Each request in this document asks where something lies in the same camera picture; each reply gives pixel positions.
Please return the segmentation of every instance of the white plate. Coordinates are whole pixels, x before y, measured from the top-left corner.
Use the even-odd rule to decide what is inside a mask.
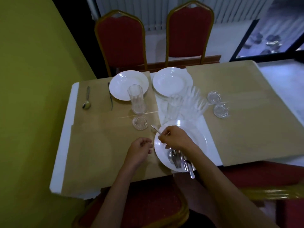
[[[193,80],[186,69],[167,67],[158,71],[153,78],[154,89],[169,97],[177,94],[187,86],[192,86]]]
[[[182,128],[186,134],[192,139],[192,141],[200,147],[204,153],[207,153],[207,141],[204,135],[202,135],[199,130],[191,122],[176,120],[166,122],[160,129],[160,132],[163,132],[167,126],[179,126]],[[156,133],[154,138],[154,149],[158,159],[169,169],[176,172],[187,172],[184,168],[177,169],[175,165],[171,164],[168,159],[168,149],[165,149],[165,144],[161,143],[158,139],[159,133]]]
[[[123,71],[112,78],[109,86],[110,93],[119,100],[130,101],[128,88],[131,85],[140,85],[143,93],[145,93],[149,87],[149,80],[142,72]]]

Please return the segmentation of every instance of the green wall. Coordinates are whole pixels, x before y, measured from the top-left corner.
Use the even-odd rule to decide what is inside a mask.
[[[70,227],[49,184],[73,83],[95,76],[52,0],[0,0],[0,226]]]

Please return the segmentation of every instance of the person's right arm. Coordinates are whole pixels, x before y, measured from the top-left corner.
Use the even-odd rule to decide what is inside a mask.
[[[228,227],[278,227],[242,192],[178,126],[168,126],[159,136],[162,143],[183,154],[194,164]]]

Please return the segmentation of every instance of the brown table cover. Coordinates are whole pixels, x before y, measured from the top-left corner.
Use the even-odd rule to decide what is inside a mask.
[[[152,89],[149,72],[144,72],[149,88],[144,95],[148,111],[145,114],[149,125],[160,126],[158,107]],[[77,196],[96,192],[111,186],[132,141],[139,137],[154,140],[155,132],[149,126],[136,130],[132,125],[134,113],[130,101],[114,97],[113,110],[108,90],[112,78],[84,81],[79,84],[74,125],[71,128],[62,195]],[[91,107],[82,109],[86,89],[90,86]],[[150,179],[171,174],[153,152],[139,167],[133,181]]]
[[[253,61],[186,67],[202,95],[222,94],[230,117],[204,118],[224,166],[304,154],[304,127]]]

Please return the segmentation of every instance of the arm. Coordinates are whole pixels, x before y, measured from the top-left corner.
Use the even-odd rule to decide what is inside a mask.
[[[228,227],[278,227],[226,178],[185,131],[169,126],[159,139],[192,161]]]
[[[152,140],[138,138],[132,142],[116,180],[105,197],[91,228],[120,227],[128,195],[129,185],[136,169],[151,153]]]

